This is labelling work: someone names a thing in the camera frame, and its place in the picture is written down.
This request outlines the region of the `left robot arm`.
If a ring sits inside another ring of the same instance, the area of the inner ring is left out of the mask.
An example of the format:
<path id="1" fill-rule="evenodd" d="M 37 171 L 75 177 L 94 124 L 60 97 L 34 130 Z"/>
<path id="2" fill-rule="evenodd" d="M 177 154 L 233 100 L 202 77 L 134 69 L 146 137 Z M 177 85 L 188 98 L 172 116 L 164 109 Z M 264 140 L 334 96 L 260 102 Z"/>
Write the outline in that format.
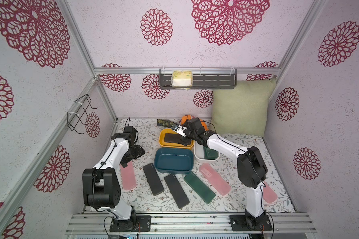
<path id="1" fill-rule="evenodd" d="M 122 133 L 115 133 L 100 161 L 82 173 L 84 205 L 97 212 L 107 212 L 118 222 L 136 224 L 135 209 L 121 199 L 121 187 L 116 170 L 126 168 L 132 160 L 145 154 L 137 145 L 138 131 L 132 126 L 124 127 Z"/>

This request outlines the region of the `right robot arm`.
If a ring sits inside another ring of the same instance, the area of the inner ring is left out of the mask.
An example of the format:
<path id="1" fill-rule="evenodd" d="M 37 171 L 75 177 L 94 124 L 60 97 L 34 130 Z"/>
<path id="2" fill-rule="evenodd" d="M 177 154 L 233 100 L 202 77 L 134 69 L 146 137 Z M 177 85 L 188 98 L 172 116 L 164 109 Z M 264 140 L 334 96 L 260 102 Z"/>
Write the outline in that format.
<path id="1" fill-rule="evenodd" d="M 264 180 L 268 169 L 257 147 L 247 148 L 224 139 L 215 131 L 206 130 L 199 118 L 193 118 L 184 124 L 172 126 L 172 130 L 182 137 L 196 141 L 199 145 L 235 159 L 238 178 L 246 186 L 246 216 L 259 219 L 266 215 L 263 207 L 263 188 L 265 187 Z"/>

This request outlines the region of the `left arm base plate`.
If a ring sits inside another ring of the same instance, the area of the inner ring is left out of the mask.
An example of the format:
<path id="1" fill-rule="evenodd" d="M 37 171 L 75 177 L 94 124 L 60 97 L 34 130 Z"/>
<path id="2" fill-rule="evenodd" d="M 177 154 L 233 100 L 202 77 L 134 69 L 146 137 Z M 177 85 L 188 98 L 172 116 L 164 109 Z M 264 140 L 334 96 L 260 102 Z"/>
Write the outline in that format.
<path id="1" fill-rule="evenodd" d="M 110 226 L 110 232 L 149 232 L 151 228 L 151 216 L 132 216 L 128 220 L 113 219 Z"/>

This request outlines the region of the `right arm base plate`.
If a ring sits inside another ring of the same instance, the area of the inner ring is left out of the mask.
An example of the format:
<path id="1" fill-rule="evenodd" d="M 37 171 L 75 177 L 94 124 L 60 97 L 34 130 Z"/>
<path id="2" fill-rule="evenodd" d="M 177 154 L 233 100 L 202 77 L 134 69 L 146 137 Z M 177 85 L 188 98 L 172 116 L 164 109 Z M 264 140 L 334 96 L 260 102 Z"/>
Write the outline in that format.
<path id="1" fill-rule="evenodd" d="M 272 220 L 267 212 L 263 212 L 259 217 L 253 217 L 249 213 L 244 215 L 230 215 L 230 225 L 234 232 L 243 231 L 272 231 Z"/>

